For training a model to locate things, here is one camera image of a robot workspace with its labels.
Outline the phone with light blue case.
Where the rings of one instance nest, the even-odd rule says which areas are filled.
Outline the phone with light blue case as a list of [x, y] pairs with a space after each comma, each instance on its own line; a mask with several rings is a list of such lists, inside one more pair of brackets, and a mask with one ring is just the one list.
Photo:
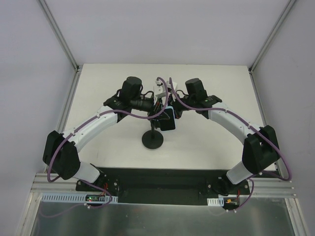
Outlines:
[[171, 131], [176, 129], [175, 113], [172, 106], [167, 106], [158, 120], [161, 131]]

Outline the black phone stand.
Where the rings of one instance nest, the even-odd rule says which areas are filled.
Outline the black phone stand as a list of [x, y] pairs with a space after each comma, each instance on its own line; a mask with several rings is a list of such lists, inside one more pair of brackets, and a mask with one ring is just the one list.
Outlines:
[[141, 140], [144, 147], [150, 150], [155, 150], [162, 146], [164, 137], [159, 131], [156, 130], [154, 121], [150, 121], [150, 125], [151, 129], [142, 135]]

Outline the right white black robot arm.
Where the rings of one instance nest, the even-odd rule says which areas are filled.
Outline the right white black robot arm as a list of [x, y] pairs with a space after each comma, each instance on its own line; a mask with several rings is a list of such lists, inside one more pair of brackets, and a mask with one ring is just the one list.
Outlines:
[[272, 163], [278, 161], [281, 152], [274, 128], [250, 123], [230, 110], [222, 100], [214, 95], [207, 96], [200, 79], [187, 81], [190, 93], [180, 98], [174, 84], [168, 87], [173, 96], [172, 107], [176, 114], [183, 111], [195, 111], [234, 135], [243, 145], [242, 159], [222, 178], [222, 190], [233, 194], [239, 183], [263, 172]]

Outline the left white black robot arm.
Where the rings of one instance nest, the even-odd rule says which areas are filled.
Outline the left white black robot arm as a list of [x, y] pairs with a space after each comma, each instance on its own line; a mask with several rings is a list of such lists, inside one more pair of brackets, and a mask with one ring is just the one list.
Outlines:
[[43, 162], [48, 166], [47, 180], [54, 182], [58, 178], [76, 178], [87, 182], [93, 191], [101, 190], [104, 186], [103, 174], [93, 164], [81, 161], [79, 152], [102, 131], [127, 116], [154, 120], [162, 115], [168, 104], [161, 100], [170, 95], [167, 82], [158, 77], [151, 98], [146, 98], [142, 89], [141, 79], [127, 77], [122, 87], [90, 118], [62, 133], [52, 131], [47, 136], [43, 155]]

